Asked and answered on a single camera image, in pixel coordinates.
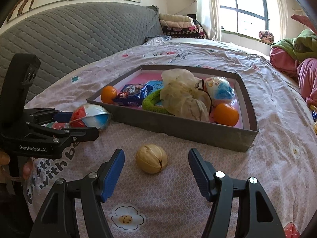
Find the person left hand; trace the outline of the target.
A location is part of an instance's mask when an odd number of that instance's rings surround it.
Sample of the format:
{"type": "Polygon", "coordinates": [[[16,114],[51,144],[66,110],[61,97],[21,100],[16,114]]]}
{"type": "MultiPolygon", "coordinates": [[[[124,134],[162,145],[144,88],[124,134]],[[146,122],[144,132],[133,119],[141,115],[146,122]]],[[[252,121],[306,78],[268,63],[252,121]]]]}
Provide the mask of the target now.
{"type": "MultiPolygon", "coordinates": [[[[0,155],[1,183],[4,183],[4,181],[9,176],[9,174],[4,170],[4,167],[6,167],[9,163],[10,163],[10,156],[8,156],[7,153],[1,151],[1,155],[0,155]]],[[[24,166],[22,167],[22,174],[20,176],[24,180],[27,180],[31,176],[32,170],[33,170],[33,160],[31,158],[28,158],[28,160],[25,162],[24,166]]]]}

